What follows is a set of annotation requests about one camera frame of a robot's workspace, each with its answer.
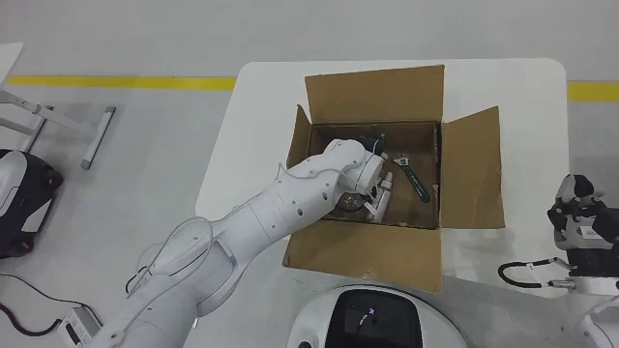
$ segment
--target white table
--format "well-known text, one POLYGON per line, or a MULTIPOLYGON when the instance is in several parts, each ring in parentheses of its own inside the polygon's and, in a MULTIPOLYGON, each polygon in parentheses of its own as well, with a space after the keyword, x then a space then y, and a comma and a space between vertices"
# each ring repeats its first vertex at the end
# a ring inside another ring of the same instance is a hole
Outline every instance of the white table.
MULTIPOLYGON (((445 65, 444 122, 499 105, 506 220, 501 230, 442 230, 443 274, 544 297, 563 295, 516 289, 496 273, 510 261, 565 258, 545 214, 569 173, 566 73, 549 59, 248 64, 225 113, 196 213, 219 219, 275 178, 287 157, 295 105, 308 111, 305 76, 438 64, 445 65)), ((565 274, 551 267, 541 278, 565 274)), ((512 276, 532 279, 524 271, 512 276)))

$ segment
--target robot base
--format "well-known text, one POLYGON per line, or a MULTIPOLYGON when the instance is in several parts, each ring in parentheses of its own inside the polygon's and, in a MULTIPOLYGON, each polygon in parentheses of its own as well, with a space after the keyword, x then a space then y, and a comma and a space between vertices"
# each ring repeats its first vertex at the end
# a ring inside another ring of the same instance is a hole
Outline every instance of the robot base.
POLYGON ((288 348, 466 348, 440 311, 396 289, 351 285, 330 290, 297 316, 288 348))

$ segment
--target yellow floor line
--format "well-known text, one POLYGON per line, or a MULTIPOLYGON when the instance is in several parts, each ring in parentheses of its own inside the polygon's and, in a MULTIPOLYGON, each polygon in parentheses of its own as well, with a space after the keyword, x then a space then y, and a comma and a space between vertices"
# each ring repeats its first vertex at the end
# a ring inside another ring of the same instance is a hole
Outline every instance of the yellow floor line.
POLYGON ((619 82, 569 81, 568 100, 574 102, 619 102, 619 82))
POLYGON ((232 90, 233 76, 97 76, 97 75, 12 75, 11 85, 78 86, 100 88, 232 90))
MULTIPOLYGON (((11 85, 76 86, 100 88, 233 90, 233 76, 108 76, 108 75, 13 75, 11 85)), ((569 81, 572 102, 619 102, 619 81, 569 81)))

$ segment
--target gray floor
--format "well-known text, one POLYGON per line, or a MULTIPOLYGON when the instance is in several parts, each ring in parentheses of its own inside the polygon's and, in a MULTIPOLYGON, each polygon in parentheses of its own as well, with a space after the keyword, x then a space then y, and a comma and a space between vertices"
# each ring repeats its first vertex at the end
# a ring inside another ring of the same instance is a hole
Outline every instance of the gray floor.
MULTIPOLYGON (((15 71, 28 74, 235 75, 256 60, 548 56, 566 66, 570 79, 619 79, 618 20, 613 0, 0 0, 0 43, 25 43, 15 71)), ((36 253, 0 261, 0 269, 87 302, 108 319, 125 300, 139 253, 193 214, 229 93, 9 89, 81 121, 119 106, 88 172, 78 167, 85 141, 45 129, 34 152, 62 169, 67 183, 36 253)), ((566 156, 573 171, 593 176, 606 201, 619 205, 616 110, 572 103, 566 156)), ((5 106, 0 113, 30 121, 5 106)), ((0 131, 3 147, 21 140, 0 131)), ((282 268, 283 247, 258 257, 271 261, 261 264, 270 270, 251 265, 187 347, 282 346, 314 293, 350 282, 282 268)), ((567 346, 556 341, 560 300, 452 278, 444 286, 427 297, 455 319, 472 347, 567 346)), ((0 300, 33 329, 67 310, 5 278, 0 300)), ((21 336, 1 315, 0 336, 3 348, 62 346, 55 335, 21 336)))

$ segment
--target cardboard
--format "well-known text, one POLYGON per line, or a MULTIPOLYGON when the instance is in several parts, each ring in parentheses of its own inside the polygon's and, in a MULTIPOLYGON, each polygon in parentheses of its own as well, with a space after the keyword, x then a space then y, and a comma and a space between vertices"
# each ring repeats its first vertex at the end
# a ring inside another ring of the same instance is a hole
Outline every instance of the cardboard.
POLYGON ((436 292, 441 227, 505 226, 498 107, 441 124, 443 82, 443 66, 306 77, 312 123, 298 106, 287 166, 322 153, 334 138, 384 133, 385 152, 410 158, 430 202, 387 162, 383 174, 394 174, 394 186, 383 221, 335 209, 293 234, 284 266, 436 292))
POLYGON ((443 125, 441 226, 502 228, 499 108, 443 125))

